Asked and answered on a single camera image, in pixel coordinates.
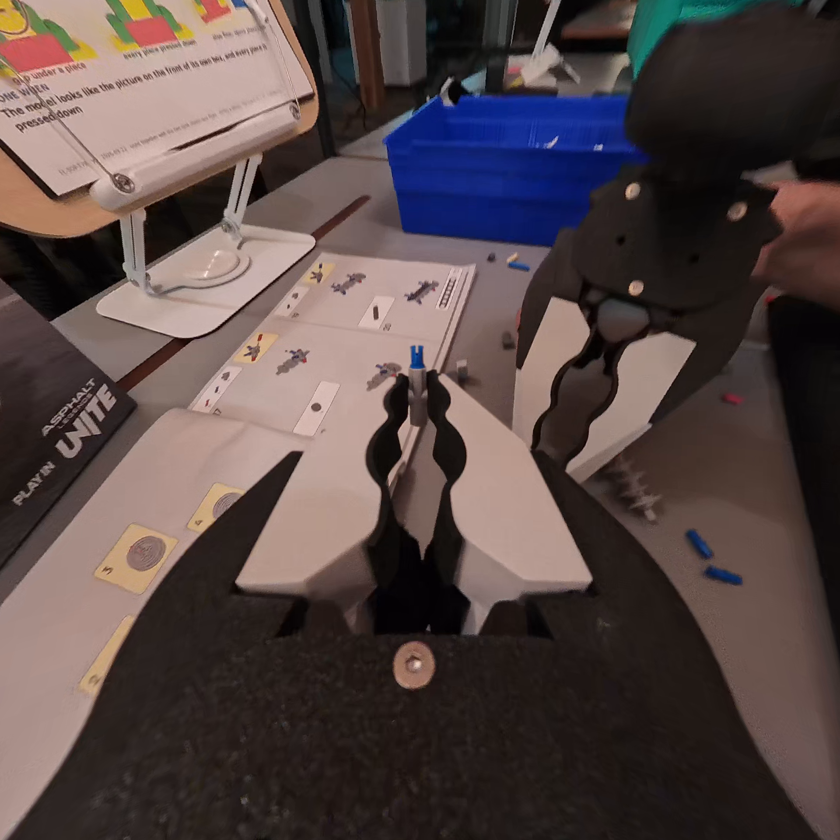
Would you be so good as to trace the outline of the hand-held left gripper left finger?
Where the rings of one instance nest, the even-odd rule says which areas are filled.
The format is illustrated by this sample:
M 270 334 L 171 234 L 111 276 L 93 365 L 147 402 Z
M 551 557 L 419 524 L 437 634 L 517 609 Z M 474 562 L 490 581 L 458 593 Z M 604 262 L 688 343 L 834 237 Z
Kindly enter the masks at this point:
M 355 632 L 413 626 L 421 550 L 396 519 L 389 483 L 410 401 L 398 375 L 330 411 L 239 573 L 241 590 L 329 604 Z

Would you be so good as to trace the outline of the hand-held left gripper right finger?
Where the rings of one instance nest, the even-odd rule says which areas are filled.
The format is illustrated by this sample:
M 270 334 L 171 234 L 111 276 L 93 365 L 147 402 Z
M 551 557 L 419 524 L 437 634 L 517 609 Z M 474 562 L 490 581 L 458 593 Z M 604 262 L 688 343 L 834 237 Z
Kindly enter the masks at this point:
M 434 371 L 427 414 L 444 476 L 425 557 L 440 585 L 432 632 L 477 634 L 498 603 L 586 591 L 592 573 L 530 448 Z

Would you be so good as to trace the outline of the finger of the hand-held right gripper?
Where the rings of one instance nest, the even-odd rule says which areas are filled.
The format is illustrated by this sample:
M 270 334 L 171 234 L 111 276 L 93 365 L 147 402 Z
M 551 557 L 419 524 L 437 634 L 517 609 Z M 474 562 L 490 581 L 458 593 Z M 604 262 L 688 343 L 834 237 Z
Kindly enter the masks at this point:
M 512 430 L 530 448 L 583 450 L 596 393 L 591 373 L 574 365 L 591 333 L 577 303 L 550 300 L 514 383 Z
M 565 467 L 569 476 L 592 476 L 651 428 L 656 410 L 696 345 L 659 332 L 629 343 L 618 354 L 611 391 Z

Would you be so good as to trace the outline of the grey lego gear shaft assembly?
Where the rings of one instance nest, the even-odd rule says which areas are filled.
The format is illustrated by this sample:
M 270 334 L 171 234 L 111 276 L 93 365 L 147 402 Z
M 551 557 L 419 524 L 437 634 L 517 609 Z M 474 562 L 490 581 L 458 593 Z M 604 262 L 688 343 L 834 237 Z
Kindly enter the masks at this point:
M 602 468 L 602 474 L 627 510 L 648 523 L 658 522 L 657 505 L 662 497 L 648 488 L 644 472 L 628 456 L 616 455 Z

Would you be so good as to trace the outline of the yellow car lego set box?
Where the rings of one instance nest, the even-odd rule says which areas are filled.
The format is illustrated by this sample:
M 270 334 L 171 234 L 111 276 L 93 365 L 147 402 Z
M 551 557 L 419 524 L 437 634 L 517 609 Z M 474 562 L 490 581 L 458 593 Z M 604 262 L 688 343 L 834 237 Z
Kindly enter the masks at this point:
M 1 283 L 1 565 L 136 409 Z

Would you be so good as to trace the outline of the person's right hand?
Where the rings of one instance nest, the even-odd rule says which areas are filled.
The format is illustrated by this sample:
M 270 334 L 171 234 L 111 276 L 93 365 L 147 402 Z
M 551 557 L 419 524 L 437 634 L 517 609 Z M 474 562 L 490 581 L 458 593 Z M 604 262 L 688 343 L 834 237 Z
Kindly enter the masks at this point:
M 839 310 L 839 184 L 782 181 L 771 204 L 782 234 L 761 252 L 752 278 Z

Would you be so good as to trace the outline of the blue plastic bin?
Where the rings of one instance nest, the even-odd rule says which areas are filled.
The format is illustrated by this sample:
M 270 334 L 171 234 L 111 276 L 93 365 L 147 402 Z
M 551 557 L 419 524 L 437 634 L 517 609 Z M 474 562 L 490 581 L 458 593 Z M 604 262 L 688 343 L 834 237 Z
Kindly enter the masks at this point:
M 384 141 L 403 231 L 551 246 L 626 165 L 628 95 L 429 101 Z

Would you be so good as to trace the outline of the open instruction booklet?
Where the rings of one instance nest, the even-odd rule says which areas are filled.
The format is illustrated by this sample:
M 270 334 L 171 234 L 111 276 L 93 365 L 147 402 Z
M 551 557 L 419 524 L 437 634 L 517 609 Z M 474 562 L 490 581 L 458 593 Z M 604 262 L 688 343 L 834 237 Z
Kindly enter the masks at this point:
M 474 266 L 316 258 L 189 408 L 162 415 L 2 604 L 2 758 L 88 713 L 153 590 L 200 533 L 362 394 L 435 366 Z

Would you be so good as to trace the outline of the teal tote bag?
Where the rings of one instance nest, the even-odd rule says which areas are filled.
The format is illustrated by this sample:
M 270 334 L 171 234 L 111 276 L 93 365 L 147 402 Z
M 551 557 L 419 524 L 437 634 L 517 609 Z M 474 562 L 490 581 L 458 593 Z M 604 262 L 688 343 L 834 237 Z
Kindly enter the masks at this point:
M 636 80 L 659 40 L 675 25 L 724 18 L 749 11 L 758 1 L 639 1 L 628 36 L 627 71 Z

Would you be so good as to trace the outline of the white desk stand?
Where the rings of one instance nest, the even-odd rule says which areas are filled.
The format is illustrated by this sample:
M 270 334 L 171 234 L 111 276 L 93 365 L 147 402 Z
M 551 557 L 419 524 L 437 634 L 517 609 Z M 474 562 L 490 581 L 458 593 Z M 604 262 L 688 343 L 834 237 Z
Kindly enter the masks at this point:
M 503 90 L 556 90 L 566 81 L 578 86 L 581 77 L 561 53 L 550 43 L 550 33 L 560 11 L 561 1 L 548 2 L 538 37 L 532 52 L 519 68 L 510 71 L 503 83 Z

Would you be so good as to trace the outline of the white cabinet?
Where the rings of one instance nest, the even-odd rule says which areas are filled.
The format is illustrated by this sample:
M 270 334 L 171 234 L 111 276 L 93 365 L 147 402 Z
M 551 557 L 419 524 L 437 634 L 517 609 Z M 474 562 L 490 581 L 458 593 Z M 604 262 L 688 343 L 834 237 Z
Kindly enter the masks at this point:
M 377 1 L 381 64 L 387 88 L 409 88 L 427 78 L 425 1 Z

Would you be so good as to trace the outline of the wooden document board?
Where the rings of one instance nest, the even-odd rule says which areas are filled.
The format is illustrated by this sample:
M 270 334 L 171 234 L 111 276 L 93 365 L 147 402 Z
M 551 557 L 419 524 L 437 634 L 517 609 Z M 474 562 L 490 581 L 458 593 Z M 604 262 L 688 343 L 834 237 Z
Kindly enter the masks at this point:
M 284 8 L 284 4 L 282 2 L 270 2 L 270 5 L 274 9 L 281 26 L 292 44 L 292 47 L 308 73 L 308 77 L 314 90 L 312 98 L 314 98 L 317 102 L 319 110 L 319 95 L 316 92 L 313 71 L 303 53 L 300 39 L 295 33 L 287 10 Z M 263 152 L 288 142 L 289 140 L 295 139 L 304 133 L 289 137 L 284 142 L 275 143 L 264 149 Z M 231 168 L 233 168 L 233 166 L 221 171 L 215 171 L 210 175 L 201 175 L 197 181 L 187 184 L 175 194 Z M 102 177 L 110 180 L 112 176 L 118 173 L 125 174 L 128 170 L 125 172 L 110 172 L 107 168 L 103 168 L 103 174 L 96 181 Z M 50 197 L 40 189 L 39 185 L 27 174 L 26 171 L 20 168 L 15 160 L 2 150 L 2 226 L 15 229 L 25 234 L 49 238 L 73 238 L 81 235 L 87 235 L 95 230 L 103 228 L 106 225 L 115 222 L 119 215 L 103 209 L 91 197 L 90 189 L 95 182 L 65 196 Z

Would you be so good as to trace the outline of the printed paper sheet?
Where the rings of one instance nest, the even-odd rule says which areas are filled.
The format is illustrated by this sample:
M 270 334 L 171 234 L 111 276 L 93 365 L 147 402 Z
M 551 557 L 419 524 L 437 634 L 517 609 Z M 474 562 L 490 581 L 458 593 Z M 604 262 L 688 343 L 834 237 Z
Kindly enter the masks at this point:
M 2 2 L 1 138 L 50 197 L 314 90 L 270 2 Z

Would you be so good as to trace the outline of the wooden post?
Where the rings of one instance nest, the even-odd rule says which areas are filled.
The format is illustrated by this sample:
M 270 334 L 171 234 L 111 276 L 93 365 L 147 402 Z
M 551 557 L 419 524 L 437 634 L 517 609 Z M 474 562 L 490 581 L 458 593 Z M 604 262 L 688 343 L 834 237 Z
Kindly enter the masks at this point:
M 362 102 L 367 111 L 378 112 L 385 102 L 385 84 L 376 2 L 349 1 L 349 9 Z

